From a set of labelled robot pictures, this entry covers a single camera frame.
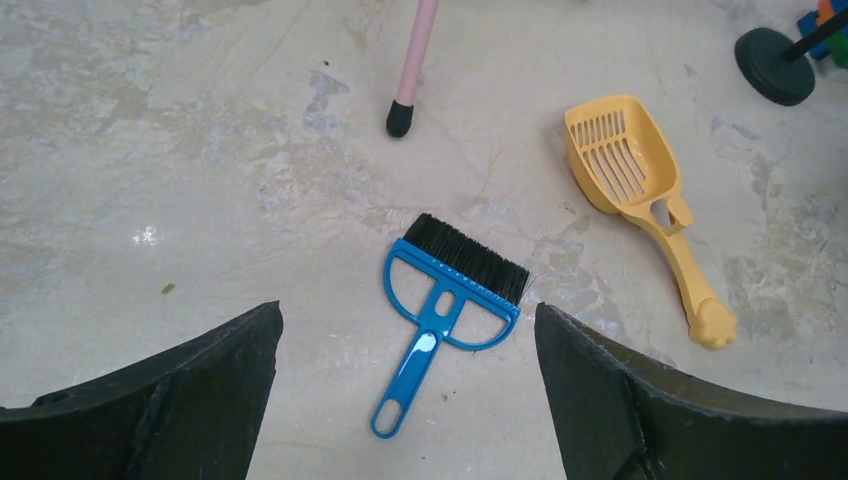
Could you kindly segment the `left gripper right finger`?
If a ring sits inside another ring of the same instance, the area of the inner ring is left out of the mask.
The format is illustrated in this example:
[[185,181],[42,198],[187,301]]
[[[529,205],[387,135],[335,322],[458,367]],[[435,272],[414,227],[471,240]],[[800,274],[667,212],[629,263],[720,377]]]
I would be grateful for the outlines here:
[[843,479],[847,416],[728,389],[619,344],[559,308],[535,343],[570,479]]

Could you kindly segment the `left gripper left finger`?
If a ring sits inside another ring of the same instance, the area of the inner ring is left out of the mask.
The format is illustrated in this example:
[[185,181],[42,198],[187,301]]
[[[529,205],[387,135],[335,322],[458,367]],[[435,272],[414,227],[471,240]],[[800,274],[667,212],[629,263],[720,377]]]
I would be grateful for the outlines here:
[[1,412],[5,479],[243,479],[284,327],[261,304],[180,345]]

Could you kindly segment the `blue hand brush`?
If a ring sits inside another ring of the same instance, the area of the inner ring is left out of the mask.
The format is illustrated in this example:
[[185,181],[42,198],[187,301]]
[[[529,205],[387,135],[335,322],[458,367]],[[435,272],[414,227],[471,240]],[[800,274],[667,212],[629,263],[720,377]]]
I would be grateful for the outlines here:
[[[403,262],[433,281],[416,311],[398,298],[392,267]],[[420,214],[391,246],[383,267],[383,287],[395,311],[416,332],[371,418],[381,439],[394,437],[442,344],[477,352],[503,342],[521,314],[520,302],[530,282],[525,267],[506,259],[430,213]],[[480,307],[502,322],[494,337],[469,343],[453,335],[467,304]]]

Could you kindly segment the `yellow slotted scoop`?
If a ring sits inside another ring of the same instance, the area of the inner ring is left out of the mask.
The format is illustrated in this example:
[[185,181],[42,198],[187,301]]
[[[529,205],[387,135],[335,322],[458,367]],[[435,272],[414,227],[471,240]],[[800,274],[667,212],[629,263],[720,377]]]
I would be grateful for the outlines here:
[[737,339],[737,317],[718,298],[688,245],[694,216],[682,196],[678,162],[642,102],[611,95],[564,114],[567,159],[583,194],[598,210],[648,232],[676,279],[690,339],[720,350]]

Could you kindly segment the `pink tripod stand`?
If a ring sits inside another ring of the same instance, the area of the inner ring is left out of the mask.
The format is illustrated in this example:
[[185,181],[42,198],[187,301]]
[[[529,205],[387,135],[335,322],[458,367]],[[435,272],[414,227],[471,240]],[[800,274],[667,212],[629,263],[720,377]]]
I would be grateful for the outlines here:
[[439,3],[439,0],[418,1],[397,95],[385,121],[386,131],[392,138],[403,138],[411,128],[418,82]]

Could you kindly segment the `black microphone stand gold head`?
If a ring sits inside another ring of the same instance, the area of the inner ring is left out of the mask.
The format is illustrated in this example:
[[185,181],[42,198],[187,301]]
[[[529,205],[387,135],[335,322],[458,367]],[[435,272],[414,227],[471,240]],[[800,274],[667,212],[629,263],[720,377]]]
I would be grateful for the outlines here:
[[816,85],[805,55],[846,25],[844,9],[796,42],[771,28],[758,27],[738,38],[735,60],[745,79],[762,96],[779,105],[795,106],[806,100]]

